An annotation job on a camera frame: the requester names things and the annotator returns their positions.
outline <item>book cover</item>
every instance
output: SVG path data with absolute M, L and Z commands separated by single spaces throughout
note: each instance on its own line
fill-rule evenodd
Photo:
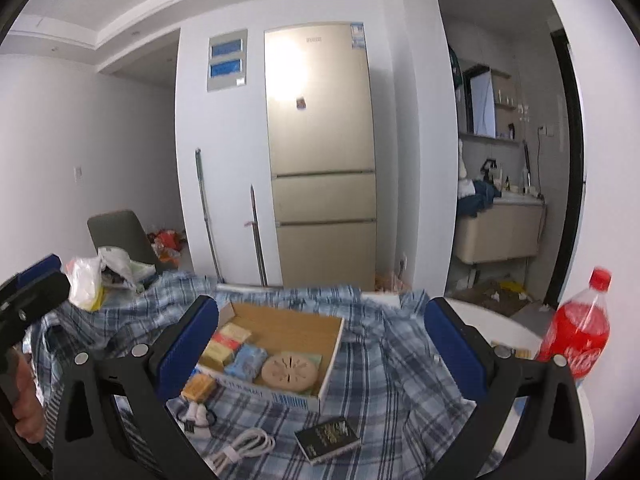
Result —
M 330 460 L 360 445 L 360 439 L 343 416 L 297 431 L 296 439 L 302 453 L 313 465 Z

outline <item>refrigerator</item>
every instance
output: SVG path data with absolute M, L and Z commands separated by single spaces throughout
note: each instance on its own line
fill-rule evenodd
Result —
M 267 31 L 265 70 L 283 285 L 373 290 L 376 165 L 364 27 Z

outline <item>red bottle cap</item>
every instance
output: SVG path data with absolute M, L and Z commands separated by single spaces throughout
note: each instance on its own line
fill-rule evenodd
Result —
M 596 267 L 593 269 L 589 285 L 599 292 L 607 292 L 611 283 L 611 273 L 607 269 Z

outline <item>finger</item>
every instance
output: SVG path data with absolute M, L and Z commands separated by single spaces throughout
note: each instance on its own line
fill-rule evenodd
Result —
M 15 384 L 19 392 L 35 392 L 35 383 L 31 375 L 31 368 L 22 355 L 18 356 L 18 367 L 15 371 Z
M 33 392 L 21 392 L 20 397 L 14 404 L 14 416 L 18 420 L 27 418 L 42 409 L 40 401 Z
M 15 425 L 15 433 L 30 444 L 37 444 L 44 438 L 44 416 L 40 413 L 24 418 Z

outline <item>refrigerator drawer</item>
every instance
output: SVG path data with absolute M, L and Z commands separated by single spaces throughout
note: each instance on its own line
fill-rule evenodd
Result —
M 353 285 L 374 290 L 376 223 L 276 229 L 285 287 Z
M 271 188 L 276 222 L 376 218 L 373 173 L 276 178 Z

